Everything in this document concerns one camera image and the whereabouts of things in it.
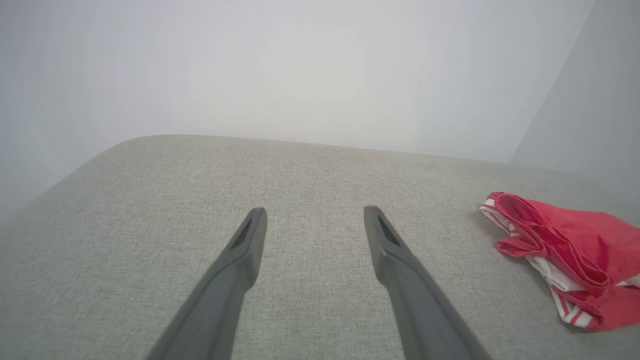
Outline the red and white shirt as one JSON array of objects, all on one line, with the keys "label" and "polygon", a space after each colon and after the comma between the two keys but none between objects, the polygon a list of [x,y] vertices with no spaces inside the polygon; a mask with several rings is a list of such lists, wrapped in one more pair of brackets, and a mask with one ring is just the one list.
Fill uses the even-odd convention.
[{"label": "red and white shirt", "polygon": [[479,211],[506,233],[498,251],[542,276],[564,323],[591,331],[640,324],[640,228],[512,193],[490,193]]}]

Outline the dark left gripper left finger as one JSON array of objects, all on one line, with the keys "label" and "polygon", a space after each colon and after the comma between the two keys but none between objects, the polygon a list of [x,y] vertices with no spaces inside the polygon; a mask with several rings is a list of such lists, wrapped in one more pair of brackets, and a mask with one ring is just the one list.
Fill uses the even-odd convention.
[{"label": "dark left gripper left finger", "polygon": [[259,275],[267,227],[265,208],[248,212],[146,360],[231,360],[243,299]]}]

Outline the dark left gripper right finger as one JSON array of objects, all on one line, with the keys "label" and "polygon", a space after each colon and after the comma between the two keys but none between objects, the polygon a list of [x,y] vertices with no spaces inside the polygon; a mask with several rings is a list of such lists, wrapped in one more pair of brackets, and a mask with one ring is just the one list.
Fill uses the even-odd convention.
[{"label": "dark left gripper right finger", "polygon": [[491,360],[382,210],[368,205],[363,221],[377,280],[391,301],[406,360]]}]

